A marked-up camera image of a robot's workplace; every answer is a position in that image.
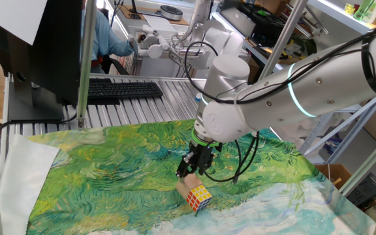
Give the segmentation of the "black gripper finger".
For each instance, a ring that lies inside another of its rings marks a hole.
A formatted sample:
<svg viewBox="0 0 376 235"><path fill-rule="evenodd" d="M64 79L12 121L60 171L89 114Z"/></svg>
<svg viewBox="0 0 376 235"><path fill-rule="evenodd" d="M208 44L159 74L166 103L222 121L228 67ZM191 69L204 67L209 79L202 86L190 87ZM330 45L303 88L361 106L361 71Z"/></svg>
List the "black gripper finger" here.
<svg viewBox="0 0 376 235"><path fill-rule="evenodd" d="M212 166L213 157L201 157L198 161L198 172L202 176Z"/></svg>
<svg viewBox="0 0 376 235"><path fill-rule="evenodd" d="M190 162L191 158L194 156L193 152L189 152L187 155L181 157L181 162L178 169L176 170L176 175L178 178L185 178L188 174L192 174L196 171L196 167Z"/></svg>

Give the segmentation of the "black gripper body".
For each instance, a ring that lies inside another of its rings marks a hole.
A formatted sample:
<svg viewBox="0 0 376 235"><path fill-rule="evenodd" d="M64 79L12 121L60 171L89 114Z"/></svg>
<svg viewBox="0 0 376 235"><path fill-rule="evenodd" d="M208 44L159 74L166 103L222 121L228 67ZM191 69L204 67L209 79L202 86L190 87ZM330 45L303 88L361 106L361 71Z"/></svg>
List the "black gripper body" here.
<svg viewBox="0 0 376 235"><path fill-rule="evenodd" d="M211 143L210 145L206 144L205 146L200 145L198 143L190 142L189 143L189 152L193 152L194 156L191 158L190 162L193 166L198 168L198 161L201 157L213 157L214 154L212 153L213 150L217 150L221 152L223 144L216 142Z"/></svg>

